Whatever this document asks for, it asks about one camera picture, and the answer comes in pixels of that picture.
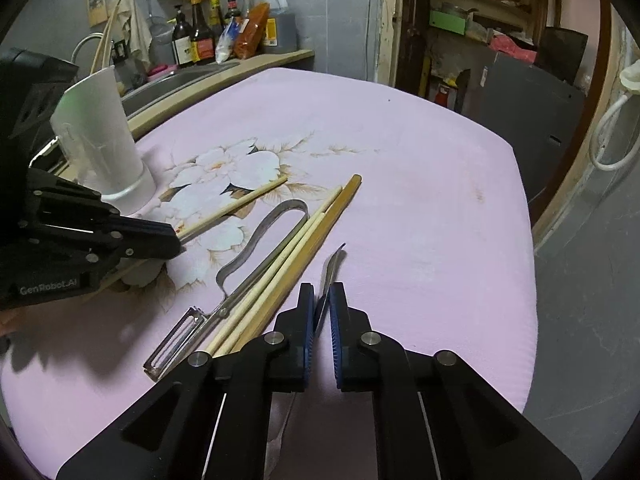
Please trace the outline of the steel peeler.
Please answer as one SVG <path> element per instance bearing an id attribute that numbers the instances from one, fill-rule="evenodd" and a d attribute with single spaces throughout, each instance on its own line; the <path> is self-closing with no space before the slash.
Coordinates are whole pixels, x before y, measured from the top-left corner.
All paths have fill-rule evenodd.
<path id="1" fill-rule="evenodd" d="M 270 228 L 287 212 L 298 211 L 302 214 L 285 237 L 280 240 L 273 250 L 250 271 L 244 280 L 232 290 L 227 292 L 224 284 L 230 276 L 247 262 L 254 254 L 256 247 Z M 266 273 L 269 267 L 283 252 L 283 249 L 292 242 L 295 235 L 302 229 L 310 218 L 307 204 L 303 200 L 285 200 L 275 206 L 269 214 L 262 219 L 256 230 L 248 240 L 246 246 L 239 255 L 223 266 L 216 274 L 215 283 L 224 295 L 222 300 L 213 310 L 205 312 L 199 307 L 190 307 L 180 318 L 178 323 L 169 331 L 152 354 L 143 363 L 143 371 L 153 382 L 158 382 L 166 376 L 190 353 L 196 350 L 202 340 L 216 328 L 221 321 L 228 318 L 233 308 L 240 302 L 248 291 Z"/>

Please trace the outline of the dark bamboo chopstick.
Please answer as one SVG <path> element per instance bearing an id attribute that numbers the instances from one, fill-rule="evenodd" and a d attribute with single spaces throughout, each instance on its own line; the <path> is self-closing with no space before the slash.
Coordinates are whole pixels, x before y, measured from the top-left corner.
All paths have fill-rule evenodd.
<path id="1" fill-rule="evenodd" d="M 245 315 L 245 318 L 218 349 L 217 356 L 240 351 L 244 344 L 259 336 L 268 326 L 308 264 L 311 263 L 340 215 L 356 195 L 361 182 L 360 174 L 354 174 L 343 191 L 329 206 L 329 209 L 320 214 L 320 219 L 314 222 L 310 233 L 304 235 L 292 255 L 283 263 L 282 268 L 274 277 L 271 288 L 266 291 L 265 297 L 256 301 L 250 312 Z"/>

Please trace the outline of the white plastic utensil holder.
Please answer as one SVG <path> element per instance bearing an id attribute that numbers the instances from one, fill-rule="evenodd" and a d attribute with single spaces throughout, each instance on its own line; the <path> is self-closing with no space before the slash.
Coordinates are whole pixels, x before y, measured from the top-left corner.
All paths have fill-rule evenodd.
<path id="1" fill-rule="evenodd" d="M 153 197 L 156 184 L 128 127 L 112 66 L 68 88 L 50 124 L 77 181 L 104 202 L 134 214 Z"/>

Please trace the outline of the steel fork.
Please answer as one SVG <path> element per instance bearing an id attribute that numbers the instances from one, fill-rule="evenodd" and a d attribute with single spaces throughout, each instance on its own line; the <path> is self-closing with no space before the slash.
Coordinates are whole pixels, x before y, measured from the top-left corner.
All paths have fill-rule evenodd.
<path id="1" fill-rule="evenodd" d="M 344 258 L 345 244 L 337 247 L 337 250 L 331 255 L 324 266 L 324 273 L 321 283 L 321 294 L 314 307 L 314 334 L 318 336 L 321 332 L 324 315 L 326 314 L 326 305 L 329 301 L 329 289 L 335 282 L 337 270 Z"/>

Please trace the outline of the thin bamboo chopstick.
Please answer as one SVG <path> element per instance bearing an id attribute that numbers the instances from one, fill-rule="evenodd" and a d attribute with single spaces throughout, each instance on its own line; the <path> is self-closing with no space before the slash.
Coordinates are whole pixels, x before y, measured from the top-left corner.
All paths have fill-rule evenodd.
<path id="1" fill-rule="evenodd" d="M 119 6 L 122 0 L 117 0 L 113 6 L 111 15 L 108 17 L 106 25 L 102 32 L 102 37 L 100 39 L 99 45 L 96 48 L 96 53 L 94 54 L 90 74 L 93 75 L 97 73 L 99 70 L 103 70 L 107 64 L 107 58 L 110 55 L 111 51 L 111 36 L 112 36 L 112 28 L 114 25 L 115 18 L 117 18 Z"/>

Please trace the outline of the pale bamboo chopstick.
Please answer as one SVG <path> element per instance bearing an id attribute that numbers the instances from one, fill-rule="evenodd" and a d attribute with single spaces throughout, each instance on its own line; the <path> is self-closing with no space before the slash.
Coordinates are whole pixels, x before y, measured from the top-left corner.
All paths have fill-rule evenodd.
<path id="1" fill-rule="evenodd" d="M 334 188 L 334 190 L 330 193 L 329 197 L 324 201 L 324 203 L 303 224 L 300 231 L 294 235 L 293 239 L 288 242 L 285 248 L 282 249 L 282 252 L 280 252 L 276 260 L 274 260 L 273 263 L 268 266 L 265 274 L 243 297 L 240 303 L 231 310 L 227 321 L 222 324 L 221 329 L 218 330 L 212 341 L 207 345 L 205 349 L 206 353 L 208 353 L 210 356 L 214 356 L 218 352 L 218 348 L 226 342 L 227 338 L 233 332 L 235 327 L 239 324 L 239 322 L 242 321 L 242 318 L 244 318 L 245 313 L 250 310 L 257 298 L 268 287 L 268 285 L 273 280 L 273 277 L 280 270 L 280 267 L 284 265 L 286 259 L 292 254 L 292 252 L 294 252 L 294 249 L 304 238 L 310 228 L 318 221 L 322 214 L 326 212 L 329 206 L 333 204 L 334 200 L 337 199 L 337 196 L 340 195 L 342 189 L 343 187 L 341 185 L 339 185 L 337 188 Z"/>

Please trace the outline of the pink floral tablecloth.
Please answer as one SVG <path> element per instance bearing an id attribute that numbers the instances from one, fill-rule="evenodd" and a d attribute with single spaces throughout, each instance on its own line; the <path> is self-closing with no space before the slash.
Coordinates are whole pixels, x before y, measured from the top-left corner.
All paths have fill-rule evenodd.
<path id="1" fill-rule="evenodd" d="M 143 364 L 183 313 L 214 310 L 299 220 L 352 201 L 308 264 L 337 248 L 349 302 L 407 349 L 458 352 L 514 408 L 532 385 L 534 255 L 513 150 L 446 108 L 379 84 L 274 68 L 216 93 L 138 143 L 157 183 L 144 218 L 184 230 L 270 192 L 167 262 L 96 296 L 29 309 L 1 361 L 18 443 L 51 478 L 150 388 Z"/>

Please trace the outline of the hanging beige towel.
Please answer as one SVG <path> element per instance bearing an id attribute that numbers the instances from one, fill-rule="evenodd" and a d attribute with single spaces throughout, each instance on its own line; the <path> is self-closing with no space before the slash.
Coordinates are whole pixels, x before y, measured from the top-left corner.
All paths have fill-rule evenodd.
<path id="1" fill-rule="evenodd" d="M 150 47 L 152 35 L 148 20 L 136 0 L 111 0 L 111 8 L 118 6 L 115 21 L 120 27 L 122 39 L 128 44 L 132 56 L 142 63 L 145 70 L 151 67 Z"/>

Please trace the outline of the brown sauce bottle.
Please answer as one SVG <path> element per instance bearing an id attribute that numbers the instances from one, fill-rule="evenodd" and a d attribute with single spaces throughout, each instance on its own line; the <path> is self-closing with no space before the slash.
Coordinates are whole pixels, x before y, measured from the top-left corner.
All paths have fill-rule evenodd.
<path id="1" fill-rule="evenodd" d="M 194 62 L 204 65 L 215 61 L 215 38 L 213 32 L 206 23 L 206 19 L 201 7 L 202 0 L 191 0 L 193 35 L 192 53 Z"/>

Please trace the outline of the dark soy sauce bottle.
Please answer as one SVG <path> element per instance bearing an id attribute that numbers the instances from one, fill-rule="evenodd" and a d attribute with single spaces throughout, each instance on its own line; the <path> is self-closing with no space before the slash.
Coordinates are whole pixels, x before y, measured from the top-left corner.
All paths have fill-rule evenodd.
<path id="1" fill-rule="evenodd" d="M 180 68 L 194 64 L 192 54 L 192 27 L 182 12 L 182 5 L 177 4 L 174 30 L 171 36 L 171 47 L 174 50 L 176 62 Z"/>

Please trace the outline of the orange snack bag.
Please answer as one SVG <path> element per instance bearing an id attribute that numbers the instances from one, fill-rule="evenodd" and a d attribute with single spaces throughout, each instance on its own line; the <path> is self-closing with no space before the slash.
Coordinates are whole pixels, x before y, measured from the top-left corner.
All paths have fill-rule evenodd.
<path id="1" fill-rule="evenodd" d="M 255 6 L 241 26 L 234 44 L 234 55 L 240 60 L 252 58 L 264 36 L 270 13 L 270 5 L 266 2 Z"/>

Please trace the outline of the large oil jug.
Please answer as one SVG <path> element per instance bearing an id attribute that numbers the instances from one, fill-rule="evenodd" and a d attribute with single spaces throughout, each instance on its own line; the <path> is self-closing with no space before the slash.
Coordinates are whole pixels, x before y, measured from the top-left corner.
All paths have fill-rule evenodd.
<path id="1" fill-rule="evenodd" d="M 269 54 L 291 53 L 298 49 L 295 13 L 288 0 L 265 0 L 269 16 L 262 47 Z"/>

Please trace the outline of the grey cabinet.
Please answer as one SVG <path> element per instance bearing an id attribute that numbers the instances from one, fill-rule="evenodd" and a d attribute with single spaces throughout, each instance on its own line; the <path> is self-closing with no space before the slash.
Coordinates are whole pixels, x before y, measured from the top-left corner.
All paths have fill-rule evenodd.
<path id="1" fill-rule="evenodd" d="M 526 197 L 533 200 L 558 168 L 584 102 L 579 89 L 499 52 L 480 73 L 469 118 L 512 146 Z"/>

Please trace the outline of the wooden shelf unit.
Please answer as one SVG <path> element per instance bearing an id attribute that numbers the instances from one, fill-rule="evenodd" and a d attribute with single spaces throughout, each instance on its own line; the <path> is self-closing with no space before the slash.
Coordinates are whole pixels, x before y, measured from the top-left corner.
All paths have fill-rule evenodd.
<path id="1" fill-rule="evenodd" d="M 470 66 L 466 46 L 484 53 L 496 32 L 518 32 L 536 47 L 548 23 L 548 0 L 399 0 L 394 87 L 428 95 L 433 79 L 453 80 Z"/>

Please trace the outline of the wooden door frame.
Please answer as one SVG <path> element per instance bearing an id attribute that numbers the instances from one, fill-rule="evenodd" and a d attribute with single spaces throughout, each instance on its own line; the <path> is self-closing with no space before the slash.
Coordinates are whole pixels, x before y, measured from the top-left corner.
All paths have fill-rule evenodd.
<path id="1" fill-rule="evenodd" d="M 599 41 L 585 105 L 558 169 L 532 206 L 535 248 L 541 248 L 558 229 L 593 172 L 589 158 L 591 136 L 613 103 L 614 92 L 622 88 L 618 71 L 622 67 L 623 48 L 627 45 L 624 28 L 625 23 L 611 0 L 600 0 Z"/>

